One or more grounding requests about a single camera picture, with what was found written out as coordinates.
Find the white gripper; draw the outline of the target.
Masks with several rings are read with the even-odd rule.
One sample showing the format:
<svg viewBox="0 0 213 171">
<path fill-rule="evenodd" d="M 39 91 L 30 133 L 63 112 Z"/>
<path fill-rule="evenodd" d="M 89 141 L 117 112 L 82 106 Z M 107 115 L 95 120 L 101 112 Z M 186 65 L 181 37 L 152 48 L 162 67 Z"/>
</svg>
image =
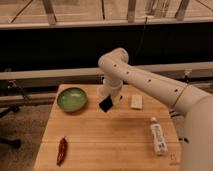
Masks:
<svg viewBox="0 0 213 171">
<path fill-rule="evenodd" d="M 103 101 L 99 103 L 99 107 L 104 112 L 110 110 L 113 107 L 113 102 L 119 102 L 122 99 L 120 91 L 121 89 L 118 87 L 100 85 L 97 89 L 97 93 L 99 99 Z"/>
</svg>

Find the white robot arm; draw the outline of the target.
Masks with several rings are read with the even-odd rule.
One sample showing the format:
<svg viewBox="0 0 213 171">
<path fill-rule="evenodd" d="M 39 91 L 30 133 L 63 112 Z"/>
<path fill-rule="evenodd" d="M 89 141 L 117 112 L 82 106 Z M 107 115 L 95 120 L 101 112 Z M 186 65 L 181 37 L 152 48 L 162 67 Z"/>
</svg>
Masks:
<svg viewBox="0 0 213 171">
<path fill-rule="evenodd" d="M 101 95 L 116 96 L 127 82 L 185 117 L 180 171 L 213 171 L 213 94 L 128 64 L 125 49 L 102 55 Z"/>
</svg>

